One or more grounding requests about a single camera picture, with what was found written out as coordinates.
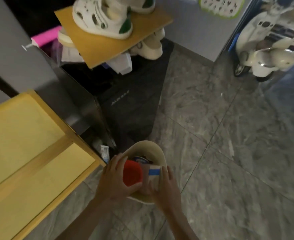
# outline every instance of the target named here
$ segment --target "green border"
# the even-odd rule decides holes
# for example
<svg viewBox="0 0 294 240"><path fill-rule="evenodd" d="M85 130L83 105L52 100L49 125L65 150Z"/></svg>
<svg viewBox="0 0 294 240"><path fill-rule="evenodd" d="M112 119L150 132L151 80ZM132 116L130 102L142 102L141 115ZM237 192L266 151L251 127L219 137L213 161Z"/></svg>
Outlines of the green border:
<svg viewBox="0 0 294 240"><path fill-rule="evenodd" d="M214 16L219 16L219 17L221 17L222 19L234 19L234 18L236 18L236 17L239 15L241 9L243 8L244 2L245 2L245 0L243 0L243 1L241 2L240 8L239 8L239 10L238 10L238 12L237 12L237 14L236 14L235 16L233 16L233 17L225 17L225 16L221 16L221 15L219 15L219 14L216 14L216 13L214 13L213 11L210 11L210 10L208 10L208 9L206 9L206 8L201 7L201 0L198 0L198 4L199 4L201 10L203 10L203 11L205 11L205 12L209 12L209 13L213 14Z"/></svg>

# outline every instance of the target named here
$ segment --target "wooden board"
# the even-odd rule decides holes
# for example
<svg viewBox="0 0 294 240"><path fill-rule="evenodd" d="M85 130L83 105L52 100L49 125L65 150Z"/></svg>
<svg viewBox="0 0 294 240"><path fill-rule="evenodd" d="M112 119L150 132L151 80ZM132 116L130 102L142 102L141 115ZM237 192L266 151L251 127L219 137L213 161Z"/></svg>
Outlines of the wooden board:
<svg viewBox="0 0 294 240"><path fill-rule="evenodd" d="M33 90L0 105L0 132L0 240L23 239L105 165Z"/></svg>
<svg viewBox="0 0 294 240"><path fill-rule="evenodd" d="M126 40L117 40L83 31L75 24L72 10L73 7L66 7L55 11L55 14L89 68L127 51L153 32L173 22L172 17L158 7L148 15L132 13L133 33Z"/></svg>

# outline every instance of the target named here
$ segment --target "toy motorcycle wheel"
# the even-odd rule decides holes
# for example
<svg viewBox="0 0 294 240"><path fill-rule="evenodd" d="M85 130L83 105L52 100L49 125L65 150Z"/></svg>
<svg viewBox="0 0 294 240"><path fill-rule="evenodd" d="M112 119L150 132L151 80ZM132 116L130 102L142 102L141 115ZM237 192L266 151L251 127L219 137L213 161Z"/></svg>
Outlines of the toy motorcycle wheel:
<svg viewBox="0 0 294 240"><path fill-rule="evenodd" d="M274 72L271 72L268 76L265 76L265 77L258 77L256 76L256 80L259 82L259 83L263 83L267 80L269 80L269 78L273 75Z"/></svg>
<svg viewBox="0 0 294 240"><path fill-rule="evenodd" d="M246 65L241 65L238 62L234 63L234 76L235 77L241 77L246 75L251 67Z"/></svg>

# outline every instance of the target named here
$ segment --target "red bowl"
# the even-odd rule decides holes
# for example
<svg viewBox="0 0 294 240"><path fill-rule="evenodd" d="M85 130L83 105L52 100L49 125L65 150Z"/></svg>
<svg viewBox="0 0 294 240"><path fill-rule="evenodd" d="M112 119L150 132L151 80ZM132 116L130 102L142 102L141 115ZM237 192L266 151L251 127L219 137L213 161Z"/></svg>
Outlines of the red bowl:
<svg viewBox="0 0 294 240"><path fill-rule="evenodd" d="M138 162L127 160L124 166L123 182L126 186L143 181L143 170Z"/></svg>

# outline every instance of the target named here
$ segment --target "white board with green border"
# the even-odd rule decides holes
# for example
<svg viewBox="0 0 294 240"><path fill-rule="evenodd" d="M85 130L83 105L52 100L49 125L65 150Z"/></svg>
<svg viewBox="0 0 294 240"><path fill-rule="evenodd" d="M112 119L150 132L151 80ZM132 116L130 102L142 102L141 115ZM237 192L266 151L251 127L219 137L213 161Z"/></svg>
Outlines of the white board with green border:
<svg viewBox="0 0 294 240"><path fill-rule="evenodd" d="M223 18L235 18L240 12L245 0L199 0L203 10Z"/></svg>

